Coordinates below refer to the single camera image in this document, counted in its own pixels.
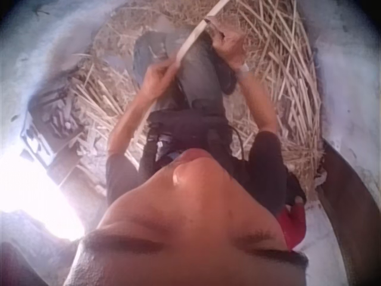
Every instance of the red cloth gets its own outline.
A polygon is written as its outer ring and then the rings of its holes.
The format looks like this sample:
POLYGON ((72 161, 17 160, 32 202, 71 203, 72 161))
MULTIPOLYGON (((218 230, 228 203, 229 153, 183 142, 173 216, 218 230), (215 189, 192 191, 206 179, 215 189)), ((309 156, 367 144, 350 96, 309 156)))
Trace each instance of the red cloth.
POLYGON ((292 250, 305 237, 305 210, 303 204, 294 204, 290 211, 286 208, 280 212, 277 220, 282 228, 288 249, 292 250))

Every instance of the dry straw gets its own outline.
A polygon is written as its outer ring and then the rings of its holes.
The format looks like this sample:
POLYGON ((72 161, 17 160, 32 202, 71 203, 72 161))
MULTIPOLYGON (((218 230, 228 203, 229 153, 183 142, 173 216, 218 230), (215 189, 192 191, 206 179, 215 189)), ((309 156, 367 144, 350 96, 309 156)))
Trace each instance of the dry straw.
MULTIPOLYGON (((174 27, 197 25, 217 0, 153 0, 150 6, 125 6, 100 29, 79 70, 71 79, 77 95, 78 116, 87 126, 82 154, 93 154, 94 136, 105 154, 105 142, 136 94, 131 66, 135 40, 165 17, 174 27), (112 59, 118 58, 117 64, 112 59)), ((251 70, 266 85, 277 108, 285 164, 313 198, 314 176, 321 159, 320 96, 316 71, 295 0, 231 0, 218 15, 246 32, 245 49, 251 70)), ((226 116, 240 133, 245 154, 255 139, 255 125, 239 88, 224 98, 226 116)), ((127 151, 138 166, 146 129, 127 151)), ((241 156, 237 137, 233 154, 241 156)))

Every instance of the jeans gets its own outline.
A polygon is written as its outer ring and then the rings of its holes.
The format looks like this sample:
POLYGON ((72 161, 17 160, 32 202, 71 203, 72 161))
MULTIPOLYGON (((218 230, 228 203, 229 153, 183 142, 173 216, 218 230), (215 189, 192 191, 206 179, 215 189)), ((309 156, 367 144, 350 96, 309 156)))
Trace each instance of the jeans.
MULTIPOLYGON (((191 30, 176 33, 146 32, 135 43, 133 70, 141 85, 147 68, 179 50, 191 30)), ((236 84, 234 72, 216 54, 208 34, 203 33, 182 62, 176 80, 159 98, 154 110, 193 108, 206 115, 225 116, 223 92, 232 93, 236 84)))

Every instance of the bracelet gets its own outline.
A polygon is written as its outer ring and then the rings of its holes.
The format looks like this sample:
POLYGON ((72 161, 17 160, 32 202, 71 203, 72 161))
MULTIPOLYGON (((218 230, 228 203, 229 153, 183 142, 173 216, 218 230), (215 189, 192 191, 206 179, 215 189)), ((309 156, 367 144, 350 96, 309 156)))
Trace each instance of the bracelet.
POLYGON ((236 75, 238 79, 243 78, 248 72, 250 72, 249 66, 247 63, 244 63, 236 70, 236 75))

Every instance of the sunlight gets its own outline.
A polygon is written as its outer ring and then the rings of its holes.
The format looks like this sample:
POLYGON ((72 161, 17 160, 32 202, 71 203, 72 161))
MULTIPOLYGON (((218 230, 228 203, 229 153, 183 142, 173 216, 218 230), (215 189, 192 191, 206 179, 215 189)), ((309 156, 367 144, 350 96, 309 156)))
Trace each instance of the sunlight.
POLYGON ((75 211, 45 169, 20 156, 0 160, 0 210, 23 210, 53 235, 70 241, 84 235, 75 211))

